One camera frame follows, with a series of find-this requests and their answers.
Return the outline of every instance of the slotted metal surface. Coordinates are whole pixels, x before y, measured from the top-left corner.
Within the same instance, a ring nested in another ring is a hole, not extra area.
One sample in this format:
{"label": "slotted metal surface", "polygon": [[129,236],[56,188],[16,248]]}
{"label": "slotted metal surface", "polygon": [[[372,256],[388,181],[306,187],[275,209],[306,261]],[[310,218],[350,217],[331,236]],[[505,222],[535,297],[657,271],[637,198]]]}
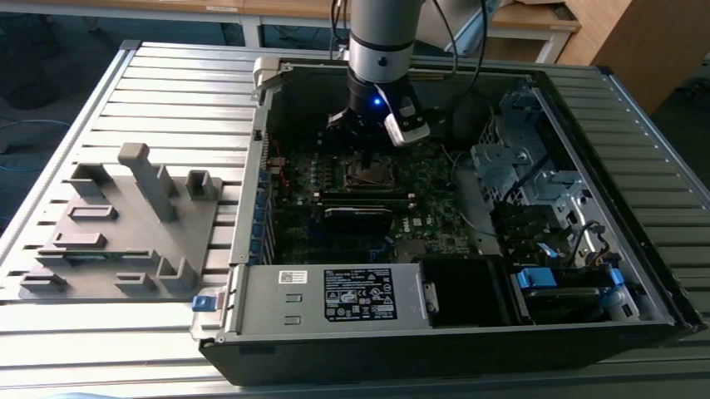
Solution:
{"label": "slotted metal surface", "polygon": [[[154,148],[151,161],[166,163],[171,175],[186,175],[199,167],[227,182],[203,276],[207,285],[224,282],[255,107],[251,71],[254,60],[264,55],[327,57],[322,52],[160,43],[121,51],[0,241],[5,287],[32,266],[36,248],[49,239],[63,204],[73,195],[60,183],[71,163],[109,163],[109,172],[125,175],[128,171],[115,163],[124,141],[145,142]],[[710,314],[705,189],[613,78],[587,67],[526,67],[549,73],[661,255],[698,309]],[[0,297],[7,291],[0,289]],[[710,377],[710,331],[705,331],[669,347],[627,352],[573,372],[246,389],[232,387],[199,354],[187,331],[192,313],[186,303],[9,304],[0,307],[0,320],[0,387],[9,389],[0,392],[3,398],[64,392],[117,397],[283,396],[287,392],[303,397],[316,392],[363,396],[502,387],[507,392],[527,389],[526,394],[537,392],[541,397],[570,393],[586,397],[585,392],[598,397],[599,391],[614,394],[631,388],[639,394],[653,392],[659,382],[679,378],[686,387],[701,389]]]}

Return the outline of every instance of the metal bracket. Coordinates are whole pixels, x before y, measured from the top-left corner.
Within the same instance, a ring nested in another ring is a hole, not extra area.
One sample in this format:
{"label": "metal bracket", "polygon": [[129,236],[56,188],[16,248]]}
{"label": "metal bracket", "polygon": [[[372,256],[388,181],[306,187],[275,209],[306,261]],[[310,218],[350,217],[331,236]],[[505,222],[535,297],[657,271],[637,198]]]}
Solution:
{"label": "metal bracket", "polygon": [[522,147],[478,144],[470,149],[478,175],[487,186],[503,186],[515,173],[514,166],[530,165],[530,154]]}
{"label": "metal bracket", "polygon": [[282,74],[286,71],[291,71],[291,68],[280,67],[280,58],[259,57],[254,62],[254,89],[262,91],[278,86],[283,81]]}
{"label": "metal bracket", "polygon": [[575,170],[542,171],[535,176],[531,185],[535,199],[557,200],[581,178],[579,172]]}
{"label": "metal bracket", "polygon": [[255,140],[258,140],[258,136],[267,129],[267,117],[268,117],[268,107],[260,106],[254,111],[252,133],[254,133]]}

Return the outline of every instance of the blue tab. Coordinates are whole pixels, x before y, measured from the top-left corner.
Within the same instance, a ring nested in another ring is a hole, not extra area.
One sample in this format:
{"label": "blue tab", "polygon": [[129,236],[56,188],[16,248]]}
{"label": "blue tab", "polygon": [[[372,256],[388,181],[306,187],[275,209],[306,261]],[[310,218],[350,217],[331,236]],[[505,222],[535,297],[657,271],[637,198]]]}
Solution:
{"label": "blue tab", "polygon": [[613,268],[611,270],[609,270],[609,277],[611,277],[611,281],[614,281],[614,285],[617,287],[623,285],[623,282],[625,282],[623,275],[622,275],[622,271],[618,268]]}
{"label": "blue tab", "polygon": [[256,194],[256,205],[264,206],[266,203],[267,203],[267,198],[264,197],[264,193],[258,193]]}
{"label": "blue tab", "polygon": [[255,224],[252,226],[252,236],[259,238],[262,236],[264,229],[262,228],[260,224]]}
{"label": "blue tab", "polygon": [[266,170],[260,170],[259,171],[259,182],[263,185],[266,185],[270,179],[271,179],[271,173],[268,173]]}
{"label": "blue tab", "polygon": [[551,258],[559,257],[557,251],[546,243],[537,243],[537,246],[542,248],[547,256],[550,256]]}
{"label": "blue tab", "polygon": [[214,312],[218,310],[218,297],[211,295],[195,295],[192,298],[194,312]]}
{"label": "blue tab", "polygon": [[256,209],[254,211],[254,222],[262,223],[264,221],[264,211],[262,209]]}
{"label": "blue tab", "polygon": [[555,276],[551,268],[525,268],[517,274],[521,288],[554,288],[557,287]]}

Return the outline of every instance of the motherboard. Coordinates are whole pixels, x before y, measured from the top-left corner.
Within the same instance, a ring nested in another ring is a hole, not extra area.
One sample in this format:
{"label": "motherboard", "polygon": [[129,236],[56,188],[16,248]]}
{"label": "motherboard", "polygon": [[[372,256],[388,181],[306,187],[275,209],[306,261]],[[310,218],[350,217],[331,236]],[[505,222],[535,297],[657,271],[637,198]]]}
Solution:
{"label": "motherboard", "polygon": [[427,253],[470,253],[443,147],[360,150],[342,134],[272,138],[274,262],[407,263]]}

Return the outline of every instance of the warning label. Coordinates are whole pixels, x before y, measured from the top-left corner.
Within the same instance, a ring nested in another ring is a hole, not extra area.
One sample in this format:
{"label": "warning label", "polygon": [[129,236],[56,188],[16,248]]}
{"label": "warning label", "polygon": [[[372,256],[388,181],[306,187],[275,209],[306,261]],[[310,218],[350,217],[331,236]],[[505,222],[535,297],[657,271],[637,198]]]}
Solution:
{"label": "warning label", "polygon": [[324,281],[330,322],[398,318],[390,268],[326,270]]}

